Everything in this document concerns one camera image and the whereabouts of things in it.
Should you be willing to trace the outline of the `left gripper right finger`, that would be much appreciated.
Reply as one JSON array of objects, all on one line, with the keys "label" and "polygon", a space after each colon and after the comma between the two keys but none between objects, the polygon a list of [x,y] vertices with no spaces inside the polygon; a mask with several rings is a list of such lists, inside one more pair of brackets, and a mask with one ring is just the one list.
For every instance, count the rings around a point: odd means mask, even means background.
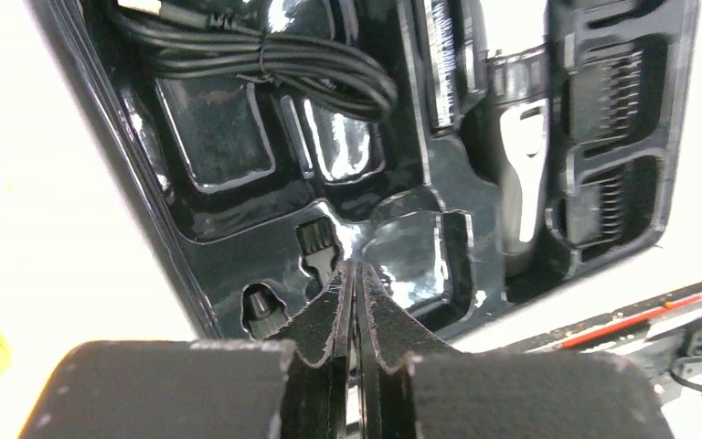
[{"label": "left gripper right finger", "polygon": [[365,438],[669,438],[642,371],[606,354],[463,353],[356,265],[360,429]]}]

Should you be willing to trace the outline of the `black cleaning brush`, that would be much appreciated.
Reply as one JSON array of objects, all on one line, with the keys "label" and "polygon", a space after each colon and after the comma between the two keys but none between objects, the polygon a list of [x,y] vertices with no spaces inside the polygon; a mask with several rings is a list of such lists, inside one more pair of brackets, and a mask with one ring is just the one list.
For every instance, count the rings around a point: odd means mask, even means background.
[{"label": "black cleaning brush", "polygon": [[321,217],[299,225],[295,233],[301,250],[302,269],[313,277],[321,288],[326,287],[332,280],[341,255],[334,224],[329,218]]}]

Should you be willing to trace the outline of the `small clear oil bottle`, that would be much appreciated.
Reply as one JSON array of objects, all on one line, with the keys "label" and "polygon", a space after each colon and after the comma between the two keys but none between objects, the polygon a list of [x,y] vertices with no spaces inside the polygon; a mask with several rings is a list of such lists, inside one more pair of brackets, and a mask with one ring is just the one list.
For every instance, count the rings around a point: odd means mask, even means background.
[{"label": "small clear oil bottle", "polygon": [[241,321],[253,339],[270,337],[287,324],[285,303],[266,284],[251,284],[241,297]]}]

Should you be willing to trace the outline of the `black clipper guard comb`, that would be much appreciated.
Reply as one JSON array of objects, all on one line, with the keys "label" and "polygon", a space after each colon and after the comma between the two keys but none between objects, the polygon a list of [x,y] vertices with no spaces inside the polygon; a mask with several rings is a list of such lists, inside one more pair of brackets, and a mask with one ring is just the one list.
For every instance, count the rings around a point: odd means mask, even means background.
[{"label": "black clipper guard comb", "polygon": [[569,134],[577,144],[627,138],[641,106],[644,51],[633,43],[591,50],[569,80]]}]

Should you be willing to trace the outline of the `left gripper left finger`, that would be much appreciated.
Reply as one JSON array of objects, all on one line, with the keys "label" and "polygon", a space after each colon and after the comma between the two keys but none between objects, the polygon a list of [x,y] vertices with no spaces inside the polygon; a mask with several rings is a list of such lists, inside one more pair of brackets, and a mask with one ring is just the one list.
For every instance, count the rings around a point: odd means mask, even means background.
[{"label": "left gripper left finger", "polygon": [[340,438],[355,266],[263,340],[99,340],[56,366],[23,438]]}]

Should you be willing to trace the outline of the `black silver hair clipper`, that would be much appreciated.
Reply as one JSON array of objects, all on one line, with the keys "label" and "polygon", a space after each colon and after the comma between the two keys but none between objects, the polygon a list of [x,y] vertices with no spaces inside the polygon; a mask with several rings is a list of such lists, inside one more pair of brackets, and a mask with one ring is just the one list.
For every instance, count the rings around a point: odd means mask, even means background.
[{"label": "black silver hair clipper", "polygon": [[505,274],[533,259],[541,227],[549,149],[548,2],[479,2],[486,92],[474,110],[481,171],[500,191]]}]

